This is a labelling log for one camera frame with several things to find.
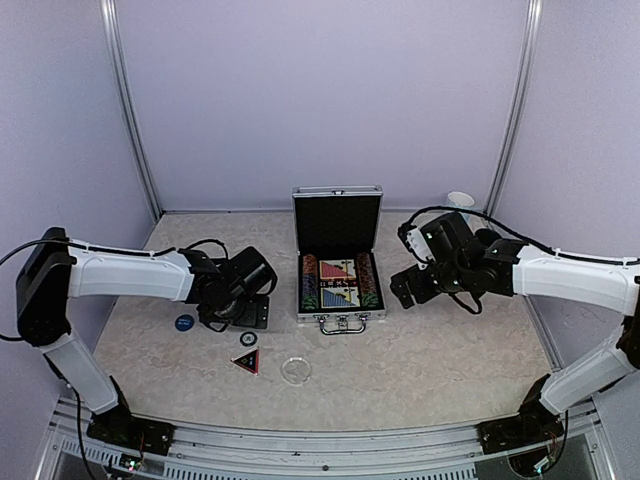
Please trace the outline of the green chip group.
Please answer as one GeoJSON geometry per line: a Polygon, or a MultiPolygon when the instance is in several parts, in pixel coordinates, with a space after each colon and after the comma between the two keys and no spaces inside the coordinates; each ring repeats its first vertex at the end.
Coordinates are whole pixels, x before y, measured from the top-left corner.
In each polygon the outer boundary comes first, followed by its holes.
{"type": "Polygon", "coordinates": [[[377,308],[379,305],[379,296],[376,293],[363,293],[361,304],[366,308],[377,308]]]}

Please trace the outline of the black triangular dealer button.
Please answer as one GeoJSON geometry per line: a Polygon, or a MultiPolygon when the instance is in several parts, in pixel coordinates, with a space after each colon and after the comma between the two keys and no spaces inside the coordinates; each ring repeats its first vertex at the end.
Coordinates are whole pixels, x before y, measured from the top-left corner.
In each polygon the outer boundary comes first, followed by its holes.
{"type": "Polygon", "coordinates": [[[251,373],[259,374],[260,349],[258,347],[231,359],[231,363],[251,373]]]}

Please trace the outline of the red playing card deck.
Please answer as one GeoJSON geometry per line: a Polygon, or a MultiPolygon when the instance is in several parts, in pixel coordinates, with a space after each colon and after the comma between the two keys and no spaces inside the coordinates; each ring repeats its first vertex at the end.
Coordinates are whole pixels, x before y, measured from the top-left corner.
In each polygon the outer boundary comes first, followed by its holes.
{"type": "Polygon", "coordinates": [[[354,259],[321,260],[319,272],[322,280],[357,278],[354,259]]]}

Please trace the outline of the aluminium poker case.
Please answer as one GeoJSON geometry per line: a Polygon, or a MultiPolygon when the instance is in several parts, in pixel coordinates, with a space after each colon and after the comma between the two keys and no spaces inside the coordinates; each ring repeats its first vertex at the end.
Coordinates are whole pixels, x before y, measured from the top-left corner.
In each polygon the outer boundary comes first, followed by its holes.
{"type": "Polygon", "coordinates": [[[300,324],[347,336],[385,319],[375,258],[382,198],[379,185],[292,190],[300,324]]]}

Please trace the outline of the green chip stack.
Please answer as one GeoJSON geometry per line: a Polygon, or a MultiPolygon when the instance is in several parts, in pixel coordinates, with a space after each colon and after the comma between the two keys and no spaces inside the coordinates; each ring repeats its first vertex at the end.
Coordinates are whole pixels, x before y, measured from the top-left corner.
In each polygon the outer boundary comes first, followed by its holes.
{"type": "Polygon", "coordinates": [[[317,310],[320,308],[319,296],[316,291],[302,295],[301,308],[307,310],[317,310]]]}

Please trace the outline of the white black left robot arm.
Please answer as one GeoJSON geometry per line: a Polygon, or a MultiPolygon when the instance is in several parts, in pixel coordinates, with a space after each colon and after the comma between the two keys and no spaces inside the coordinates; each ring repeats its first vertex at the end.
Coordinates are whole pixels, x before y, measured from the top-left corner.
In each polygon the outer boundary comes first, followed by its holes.
{"type": "Polygon", "coordinates": [[[99,365],[68,318],[70,300],[149,298],[191,305],[198,321],[222,332],[226,327],[263,329],[269,297],[278,277],[268,260],[249,246],[235,256],[213,258],[202,241],[187,248],[131,250],[69,237],[52,227],[2,257],[8,262],[28,251],[16,283],[15,342],[38,349],[52,371],[90,413],[89,438],[141,454],[168,454],[174,425],[132,413],[113,376],[99,365]]]}

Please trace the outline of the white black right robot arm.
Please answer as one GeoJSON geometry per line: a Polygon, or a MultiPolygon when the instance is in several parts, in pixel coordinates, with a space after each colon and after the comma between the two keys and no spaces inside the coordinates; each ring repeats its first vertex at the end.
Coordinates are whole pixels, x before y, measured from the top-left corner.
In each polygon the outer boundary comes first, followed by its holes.
{"type": "Polygon", "coordinates": [[[515,414],[482,422],[486,454],[568,433],[574,405],[639,370],[639,260],[552,248],[473,211],[432,206],[413,213],[397,236],[415,260],[395,274],[391,291],[409,309],[448,297],[472,315],[486,294],[524,298],[554,371],[536,380],[515,414]]]}

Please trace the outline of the right poker chip row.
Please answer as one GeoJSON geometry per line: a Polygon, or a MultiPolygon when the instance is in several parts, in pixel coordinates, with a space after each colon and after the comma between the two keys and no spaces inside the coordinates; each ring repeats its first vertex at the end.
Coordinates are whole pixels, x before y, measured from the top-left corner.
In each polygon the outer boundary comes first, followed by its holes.
{"type": "Polygon", "coordinates": [[[376,286],[373,264],[368,253],[363,252],[356,255],[356,266],[363,295],[376,295],[376,286]]]}

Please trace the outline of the poker chip row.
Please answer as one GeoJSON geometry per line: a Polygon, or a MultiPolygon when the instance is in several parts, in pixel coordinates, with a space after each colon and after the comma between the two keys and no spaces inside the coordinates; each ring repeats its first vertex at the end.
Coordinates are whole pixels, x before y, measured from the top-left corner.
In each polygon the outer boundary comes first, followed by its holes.
{"type": "Polygon", "coordinates": [[[312,254],[302,258],[302,294],[304,296],[315,295],[318,290],[319,262],[312,254]]]}
{"type": "Polygon", "coordinates": [[[373,264],[368,253],[363,252],[356,255],[356,266],[363,295],[376,295],[376,286],[373,264]]]}

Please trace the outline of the blue small blind button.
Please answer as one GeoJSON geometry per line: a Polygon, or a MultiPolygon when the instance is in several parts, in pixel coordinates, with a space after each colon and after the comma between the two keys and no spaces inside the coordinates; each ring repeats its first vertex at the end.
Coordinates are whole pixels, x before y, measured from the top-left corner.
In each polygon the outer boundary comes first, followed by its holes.
{"type": "Polygon", "coordinates": [[[194,325],[195,319],[192,315],[189,314],[180,315],[174,322],[174,326],[179,332],[186,332],[192,329],[194,325]]]}

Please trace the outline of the left poker chip row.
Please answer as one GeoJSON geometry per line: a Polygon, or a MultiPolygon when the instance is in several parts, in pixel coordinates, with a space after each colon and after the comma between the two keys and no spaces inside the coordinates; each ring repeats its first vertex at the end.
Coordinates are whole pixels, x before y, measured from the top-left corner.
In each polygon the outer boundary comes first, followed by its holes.
{"type": "Polygon", "coordinates": [[[319,262],[312,254],[302,258],[302,294],[304,296],[315,295],[318,290],[319,262]]]}

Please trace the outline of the dark green mug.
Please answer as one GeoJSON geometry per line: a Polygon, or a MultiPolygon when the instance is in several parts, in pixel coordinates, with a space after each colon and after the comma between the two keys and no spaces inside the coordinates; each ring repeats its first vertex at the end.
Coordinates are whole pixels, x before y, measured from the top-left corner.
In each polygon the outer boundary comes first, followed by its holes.
{"type": "Polygon", "coordinates": [[[490,247],[496,241],[502,239],[502,236],[499,233],[488,228],[480,228],[474,232],[474,235],[485,247],[490,247]]]}

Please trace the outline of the red dice row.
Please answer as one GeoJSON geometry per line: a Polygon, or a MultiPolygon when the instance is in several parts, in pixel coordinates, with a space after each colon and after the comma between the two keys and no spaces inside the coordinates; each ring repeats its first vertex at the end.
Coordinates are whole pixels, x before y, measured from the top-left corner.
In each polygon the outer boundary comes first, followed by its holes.
{"type": "Polygon", "coordinates": [[[356,288],[358,281],[356,279],[333,279],[321,280],[321,288],[356,288]]]}

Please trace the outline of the light blue ribbed cup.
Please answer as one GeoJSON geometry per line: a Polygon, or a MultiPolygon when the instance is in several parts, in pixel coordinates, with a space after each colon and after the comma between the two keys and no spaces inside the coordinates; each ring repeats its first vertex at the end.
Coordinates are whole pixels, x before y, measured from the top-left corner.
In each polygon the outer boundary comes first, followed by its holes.
{"type": "Polygon", "coordinates": [[[475,200],[467,193],[450,191],[446,196],[446,205],[455,208],[472,209],[475,206],[475,200]]]}

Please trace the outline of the clear round plastic lid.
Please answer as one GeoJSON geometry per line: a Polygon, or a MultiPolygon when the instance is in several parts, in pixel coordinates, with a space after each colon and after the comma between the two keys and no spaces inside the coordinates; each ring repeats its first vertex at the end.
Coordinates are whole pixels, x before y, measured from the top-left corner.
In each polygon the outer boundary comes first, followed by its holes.
{"type": "Polygon", "coordinates": [[[290,385],[304,385],[312,376],[312,365],[304,357],[289,357],[281,367],[283,379],[290,385]]]}

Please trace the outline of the front aluminium rail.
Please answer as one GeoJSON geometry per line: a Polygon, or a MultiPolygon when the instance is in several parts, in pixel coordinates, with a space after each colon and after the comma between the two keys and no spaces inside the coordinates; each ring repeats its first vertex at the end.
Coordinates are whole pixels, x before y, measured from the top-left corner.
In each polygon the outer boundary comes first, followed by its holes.
{"type": "Polygon", "coordinates": [[[166,455],[77,437],[57,412],[38,479],[612,479],[592,408],[559,438],[487,453],[471,424],[373,432],[269,432],[178,424],[166,455]]]}

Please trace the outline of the right aluminium frame post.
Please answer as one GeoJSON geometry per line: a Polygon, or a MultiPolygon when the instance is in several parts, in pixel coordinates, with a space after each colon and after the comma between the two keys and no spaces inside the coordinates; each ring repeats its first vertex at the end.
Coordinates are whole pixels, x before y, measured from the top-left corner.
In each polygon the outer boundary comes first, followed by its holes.
{"type": "Polygon", "coordinates": [[[521,45],[514,92],[507,118],[506,129],[501,143],[498,164],[493,176],[484,212],[494,215],[497,212],[501,195],[504,192],[509,168],[512,163],[521,119],[524,113],[531,72],[539,36],[543,10],[542,0],[530,0],[527,3],[527,15],[521,45]]]}

